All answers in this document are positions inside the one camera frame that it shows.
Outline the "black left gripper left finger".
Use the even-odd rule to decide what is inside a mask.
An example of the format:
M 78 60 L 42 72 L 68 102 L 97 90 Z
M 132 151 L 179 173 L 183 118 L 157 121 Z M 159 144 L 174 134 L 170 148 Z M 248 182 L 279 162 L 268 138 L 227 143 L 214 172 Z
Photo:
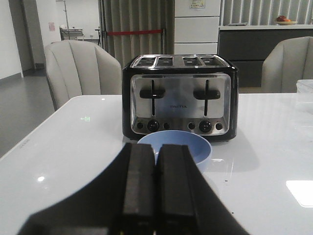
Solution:
M 95 179 L 29 216 L 20 235 L 152 235 L 152 148 L 126 144 Z

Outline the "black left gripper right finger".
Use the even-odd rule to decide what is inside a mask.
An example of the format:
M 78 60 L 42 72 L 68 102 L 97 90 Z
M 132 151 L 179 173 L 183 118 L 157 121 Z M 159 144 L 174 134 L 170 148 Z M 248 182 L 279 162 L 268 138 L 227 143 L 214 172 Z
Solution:
M 157 169 L 158 235 L 246 235 L 206 182 L 186 145 L 161 147 Z

